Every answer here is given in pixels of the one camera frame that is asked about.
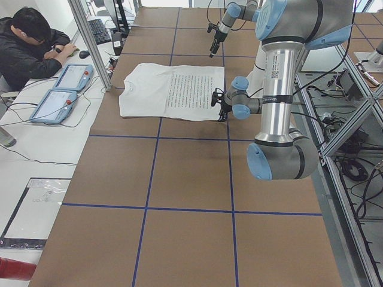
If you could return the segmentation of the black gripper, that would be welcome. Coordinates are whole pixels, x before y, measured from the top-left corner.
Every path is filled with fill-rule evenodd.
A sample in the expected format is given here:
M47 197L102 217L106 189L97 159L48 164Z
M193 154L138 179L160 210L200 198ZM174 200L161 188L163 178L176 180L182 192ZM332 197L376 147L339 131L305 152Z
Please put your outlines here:
M210 50L209 57L214 57L216 55L216 53L220 47L220 43L224 42L226 37L227 37L227 33L224 33L222 31L220 31L219 29L217 29L215 31L214 42L212 43L212 46L209 49Z
M218 122L224 122L224 121L227 121L227 116L230 112L232 112L232 106L227 104L225 102L225 100L221 99L219 101L220 103L220 106L221 106L221 109L220 109L220 113L219 113L219 119L218 119Z

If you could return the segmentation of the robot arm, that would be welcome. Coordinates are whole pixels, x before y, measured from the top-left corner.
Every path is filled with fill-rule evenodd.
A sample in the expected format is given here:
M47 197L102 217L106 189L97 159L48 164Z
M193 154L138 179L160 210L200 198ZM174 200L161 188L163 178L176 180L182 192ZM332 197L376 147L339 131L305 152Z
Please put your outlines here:
M249 81L236 77L225 92L214 92L212 104L221 106L219 119L228 113L244 120L261 115L260 132L247 149L251 174L259 180L300 179L318 165L313 141L290 123L294 78L307 52L345 42L353 23L352 1L248 1L227 6L215 30L215 53L237 19L256 24L256 37L265 53L263 95L248 95Z
M260 1L247 1L245 5L230 2L226 8L223 18L217 23L209 21L207 32L215 31L214 39L210 47L209 57L212 58L217 54L221 43L225 41L227 35L233 30L233 25L237 19L246 22L256 22L260 12Z

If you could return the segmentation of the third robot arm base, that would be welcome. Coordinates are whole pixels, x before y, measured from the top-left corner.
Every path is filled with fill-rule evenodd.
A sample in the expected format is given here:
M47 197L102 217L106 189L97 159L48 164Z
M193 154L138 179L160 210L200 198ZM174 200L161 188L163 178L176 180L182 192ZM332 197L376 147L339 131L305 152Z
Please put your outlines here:
M355 52L358 59L357 67L362 72L382 73L382 42L371 53Z

